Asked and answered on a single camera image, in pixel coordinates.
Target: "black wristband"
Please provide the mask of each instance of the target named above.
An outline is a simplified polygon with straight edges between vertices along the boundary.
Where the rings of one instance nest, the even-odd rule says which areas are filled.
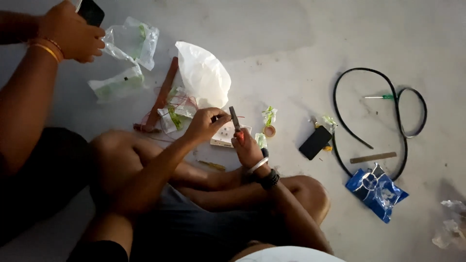
[[[277,172],[275,172],[275,170],[272,169],[268,176],[261,179],[257,179],[256,181],[262,186],[263,189],[269,190],[278,183],[279,179],[280,176],[277,174]]]

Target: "blue packet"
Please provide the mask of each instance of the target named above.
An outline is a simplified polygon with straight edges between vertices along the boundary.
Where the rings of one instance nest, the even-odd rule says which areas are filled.
[[[375,168],[366,172],[360,168],[346,188],[388,224],[393,207],[409,194],[397,187],[378,163],[374,164]]]

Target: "black cable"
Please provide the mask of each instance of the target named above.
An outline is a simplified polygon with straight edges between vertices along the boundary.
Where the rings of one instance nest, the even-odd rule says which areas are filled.
[[[398,93],[397,95],[397,92],[395,90],[395,87],[393,87],[393,84],[391,83],[390,79],[388,79],[388,77],[384,74],[382,74],[381,72],[377,71],[377,70],[374,70],[374,69],[370,69],[370,68],[364,68],[364,67],[358,67],[358,68],[352,68],[352,69],[349,69],[347,71],[345,71],[343,74],[341,74],[340,77],[338,77],[338,79],[336,80],[336,83],[335,83],[335,87],[333,89],[333,106],[335,107],[335,112],[336,112],[336,116],[338,117],[338,120],[340,120],[340,123],[341,125],[343,126],[343,128],[354,138],[356,138],[357,140],[359,140],[359,142],[363,143],[364,145],[366,145],[368,148],[370,149],[374,149],[371,145],[369,145],[368,143],[366,143],[364,140],[360,139],[357,135],[355,135],[349,128],[348,126],[345,124],[345,122],[343,121],[342,119],[342,116],[340,115],[340,111],[338,111],[338,105],[336,104],[336,88],[338,87],[338,83],[340,82],[341,78],[351,72],[351,71],[357,71],[357,70],[361,70],[361,71],[369,71],[369,72],[372,72],[372,73],[376,73],[378,74],[379,76],[383,77],[387,82],[388,82],[388,85],[390,86],[390,89],[391,89],[391,92],[393,94],[393,101],[395,102],[395,112],[397,113],[397,122],[398,122],[398,129],[400,131],[400,134],[403,138],[403,143],[404,143],[404,157],[403,157],[403,162],[401,163],[401,167],[398,171],[398,173],[391,179],[393,181],[397,180],[401,173],[403,172],[404,170],[404,166],[406,165],[406,161],[408,159],[408,142],[407,142],[407,139],[408,138],[413,138],[415,136],[417,136],[421,131],[422,129],[424,128],[425,126],[425,123],[427,121],[427,105],[425,103],[425,100],[424,98],[422,97],[422,95],[415,89],[411,88],[411,87],[405,87],[403,89],[400,90],[400,92]],[[405,91],[405,90],[409,90],[409,91],[412,91],[414,92],[419,100],[421,101],[423,107],[424,107],[424,119],[422,120],[422,123],[421,123],[421,126],[419,127],[419,129],[414,132],[413,135],[411,136],[408,136],[405,132],[404,132],[404,128],[403,128],[403,125],[401,124],[401,117],[400,117],[400,108],[399,108],[399,100],[400,100],[400,96],[401,94]],[[349,172],[349,170],[345,167],[345,165],[343,164],[343,161],[340,157],[340,155],[338,154],[338,150],[336,148],[336,142],[335,142],[335,134],[333,135],[333,138],[332,138],[332,142],[333,142],[333,150],[335,151],[335,155],[336,155],[336,159],[338,160],[338,163],[340,164],[340,166],[343,168],[343,170],[350,176],[350,177],[353,177],[353,174]]]

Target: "black smartphone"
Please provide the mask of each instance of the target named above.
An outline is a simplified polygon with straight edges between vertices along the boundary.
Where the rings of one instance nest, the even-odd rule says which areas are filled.
[[[301,152],[309,160],[312,160],[324,146],[332,139],[332,134],[323,126],[315,129],[314,133],[300,146]]]
[[[81,0],[77,7],[76,12],[82,16],[88,25],[100,27],[102,24],[105,13],[93,0]]]

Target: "dark shorts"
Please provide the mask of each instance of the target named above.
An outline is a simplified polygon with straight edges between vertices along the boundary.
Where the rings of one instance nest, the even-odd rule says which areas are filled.
[[[280,219],[268,210],[208,212],[167,185],[152,212],[137,224],[131,261],[228,261],[251,240],[287,242]]]
[[[96,172],[84,138],[64,128],[45,128],[20,171],[0,179],[0,247],[64,208]]]

